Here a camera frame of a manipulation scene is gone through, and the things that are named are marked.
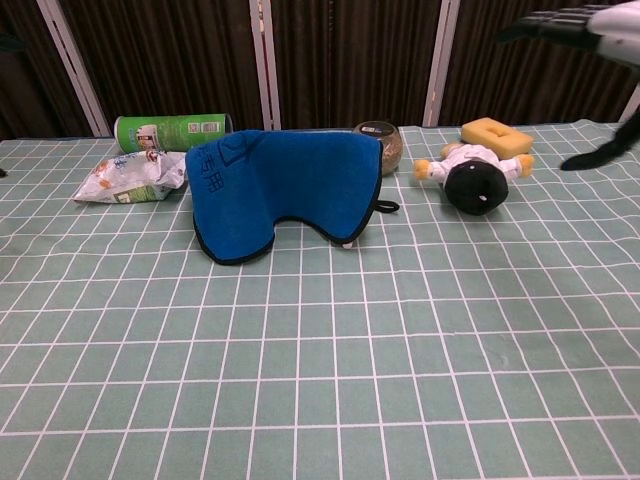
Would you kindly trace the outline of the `right silver and black robot hand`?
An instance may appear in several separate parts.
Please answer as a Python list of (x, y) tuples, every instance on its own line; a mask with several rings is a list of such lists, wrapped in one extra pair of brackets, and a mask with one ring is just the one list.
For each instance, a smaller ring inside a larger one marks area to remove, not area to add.
[[(496, 34), (498, 43), (541, 38), (595, 53), (640, 74), (640, 0), (533, 11)], [(640, 143), (640, 106), (595, 150), (564, 160), (563, 171), (603, 167)]]

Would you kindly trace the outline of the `blue towel with black trim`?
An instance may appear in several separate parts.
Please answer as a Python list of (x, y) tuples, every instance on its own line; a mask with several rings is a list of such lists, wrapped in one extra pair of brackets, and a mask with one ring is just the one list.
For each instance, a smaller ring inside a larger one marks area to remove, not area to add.
[(379, 197), (383, 146), (350, 131), (242, 130), (191, 148), (185, 156), (192, 219), (201, 249), (237, 265), (264, 255), (276, 226), (298, 221), (337, 245), (352, 243)]

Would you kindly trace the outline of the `yellow sponge block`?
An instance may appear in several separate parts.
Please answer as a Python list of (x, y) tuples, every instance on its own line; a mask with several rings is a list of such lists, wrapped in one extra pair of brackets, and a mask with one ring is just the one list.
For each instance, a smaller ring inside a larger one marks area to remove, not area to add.
[(489, 117), (463, 124), (461, 139), (489, 148), (501, 160), (528, 154), (534, 141), (532, 136)]

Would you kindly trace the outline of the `green cylindrical chip can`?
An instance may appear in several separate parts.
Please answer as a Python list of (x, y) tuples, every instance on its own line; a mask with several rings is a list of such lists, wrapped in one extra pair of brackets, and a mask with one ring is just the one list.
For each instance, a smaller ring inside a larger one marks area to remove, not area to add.
[(119, 116), (114, 137), (125, 153), (150, 149), (186, 152), (234, 131), (228, 113), (169, 116)]

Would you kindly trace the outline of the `crumpled white snack bag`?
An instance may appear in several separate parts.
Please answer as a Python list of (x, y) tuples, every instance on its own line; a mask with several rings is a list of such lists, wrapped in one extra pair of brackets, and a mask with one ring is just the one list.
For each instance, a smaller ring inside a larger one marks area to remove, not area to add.
[(138, 151), (101, 161), (73, 199), (108, 204), (162, 201), (184, 181), (184, 152)]

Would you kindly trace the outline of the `plush doll with black hair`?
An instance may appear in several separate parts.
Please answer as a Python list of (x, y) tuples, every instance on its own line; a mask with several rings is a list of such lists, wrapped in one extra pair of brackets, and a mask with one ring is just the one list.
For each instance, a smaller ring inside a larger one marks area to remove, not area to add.
[(438, 161), (414, 162), (414, 177), (441, 185), (447, 200), (459, 211), (482, 216), (500, 206), (508, 197), (509, 182), (530, 176), (534, 158), (518, 154), (500, 159), (479, 144), (451, 143), (441, 150)]

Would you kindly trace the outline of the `round glass jar of seeds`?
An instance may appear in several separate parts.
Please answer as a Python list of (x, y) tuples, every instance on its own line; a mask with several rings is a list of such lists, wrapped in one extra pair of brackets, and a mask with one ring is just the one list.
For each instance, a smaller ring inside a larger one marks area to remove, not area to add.
[(392, 174), (398, 167), (404, 150), (404, 143), (398, 128), (387, 121), (371, 120), (359, 123), (353, 131), (372, 137), (381, 143), (382, 175)]

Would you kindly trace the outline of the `dark brown curtain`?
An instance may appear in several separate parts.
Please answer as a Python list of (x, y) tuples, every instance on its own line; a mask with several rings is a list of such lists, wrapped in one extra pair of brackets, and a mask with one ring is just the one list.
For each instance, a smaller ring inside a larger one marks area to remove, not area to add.
[[(285, 128), (418, 125), (443, 0), (272, 0)], [(460, 0), (439, 123), (617, 120), (635, 86), (593, 54), (496, 34), (523, 15), (622, 0)], [(59, 0), (108, 123), (227, 113), (262, 126), (249, 0)], [(91, 129), (36, 0), (0, 0), (0, 141)]]

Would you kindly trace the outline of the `green checked tablecloth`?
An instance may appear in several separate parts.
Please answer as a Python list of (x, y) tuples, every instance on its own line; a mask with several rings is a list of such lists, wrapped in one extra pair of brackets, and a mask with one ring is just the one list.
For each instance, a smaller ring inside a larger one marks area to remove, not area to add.
[(113, 140), (0, 142), (0, 480), (640, 480), (640, 148), (530, 133), (488, 217), (412, 179), (457, 130), (406, 127), (397, 212), (239, 266), (188, 191), (75, 202)]

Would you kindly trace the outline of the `white partition post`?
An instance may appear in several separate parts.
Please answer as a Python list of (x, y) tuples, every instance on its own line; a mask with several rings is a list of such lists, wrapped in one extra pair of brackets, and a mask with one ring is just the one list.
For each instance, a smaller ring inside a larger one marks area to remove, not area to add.
[(112, 128), (106, 120), (59, 0), (36, 0), (36, 3), (93, 135), (111, 137)]
[(422, 126), (438, 125), (461, 0), (441, 0)]
[(271, 0), (248, 0), (265, 130), (280, 130), (281, 113)]
[(640, 108), (640, 82), (636, 85), (634, 91), (632, 92), (625, 108), (619, 117), (619, 122), (625, 122), (628, 120), (632, 114), (634, 114)]

